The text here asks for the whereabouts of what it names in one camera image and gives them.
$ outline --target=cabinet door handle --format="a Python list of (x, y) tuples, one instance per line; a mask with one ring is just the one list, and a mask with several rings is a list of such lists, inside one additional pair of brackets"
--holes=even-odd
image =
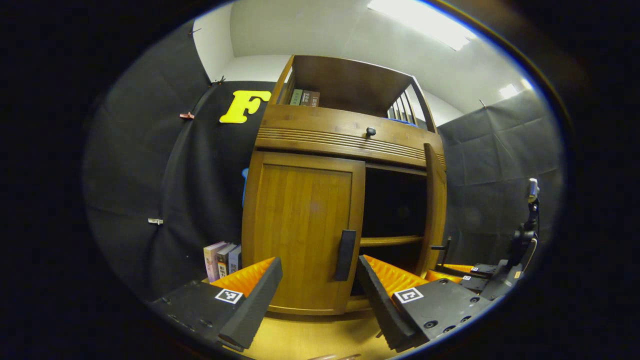
[(355, 245), (356, 231), (342, 230), (342, 237), (340, 237), (340, 246), (338, 248), (338, 261), (335, 264), (333, 280), (346, 281), (349, 277), (351, 258), (353, 257), (353, 248)]

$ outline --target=yellow letter f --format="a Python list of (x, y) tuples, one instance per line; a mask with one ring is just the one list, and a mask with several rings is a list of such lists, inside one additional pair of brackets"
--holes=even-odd
[[(259, 99), (249, 101), (252, 97), (258, 97)], [(247, 109), (249, 114), (255, 113), (258, 111), (258, 107), (260, 107), (260, 99), (263, 101), (269, 101), (270, 98), (271, 92), (268, 91), (235, 91), (234, 100), (231, 102), (231, 106), (229, 106), (227, 113), (220, 117), (220, 122), (242, 124), (246, 121), (244, 109)]]

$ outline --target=ceiling light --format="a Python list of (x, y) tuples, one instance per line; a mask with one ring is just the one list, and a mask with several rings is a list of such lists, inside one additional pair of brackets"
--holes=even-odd
[(504, 88), (500, 89), (500, 95), (502, 95), (502, 97), (505, 99), (508, 99), (517, 94), (518, 94), (518, 90), (516, 90), (516, 87), (513, 86), (513, 84), (509, 84)]
[(368, 8), (384, 13), (458, 51), (476, 36), (459, 22), (416, 0), (372, 0)]
[(525, 89), (531, 89), (531, 83), (527, 79), (522, 79), (522, 86), (524, 86)]

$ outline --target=black backdrop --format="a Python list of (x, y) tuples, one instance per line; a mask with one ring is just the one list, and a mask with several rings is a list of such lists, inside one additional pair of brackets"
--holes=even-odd
[(442, 124), (438, 132), (447, 158), (447, 262), (506, 259), (513, 232), (529, 216), (530, 177), (541, 189), (536, 255), (542, 253), (566, 186), (564, 145), (545, 101), (533, 91), (520, 92)]
[[(266, 103), (245, 123), (219, 119), (234, 91), (271, 91), (275, 84), (209, 87), (188, 36), (192, 28), (193, 21), (147, 49), (109, 89), (88, 126), (88, 219), (113, 270), (145, 300), (206, 277), (203, 247), (240, 243), (241, 171), (249, 166)], [(187, 112), (195, 119), (179, 117)]]

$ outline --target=book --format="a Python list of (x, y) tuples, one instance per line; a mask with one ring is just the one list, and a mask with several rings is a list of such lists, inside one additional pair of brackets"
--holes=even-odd
[(222, 248), (222, 250), (218, 251), (216, 259), (218, 260), (218, 272), (220, 273), (220, 279), (229, 274), (229, 252), (238, 246), (240, 245), (229, 244)]
[(300, 89), (293, 90), (293, 94), (291, 95), (291, 102), (289, 102), (289, 105), (300, 105), (301, 98), (302, 98), (302, 90)]
[(300, 105), (317, 107), (320, 103), (320, 93), (317, 91), (302, 91), (302, 99)]
[(209, 278), (209, 282), (214, 282), (220, 278), (218, 266), (216, 266), (216, 254), (227, 245), (227, 243), (221, 241), (204, 248), (204, 265), (207, 267), (207, 278)]
[(229, 252), (229, 273), (242, 269), (242, 245), (238, 245), (235, 249)]

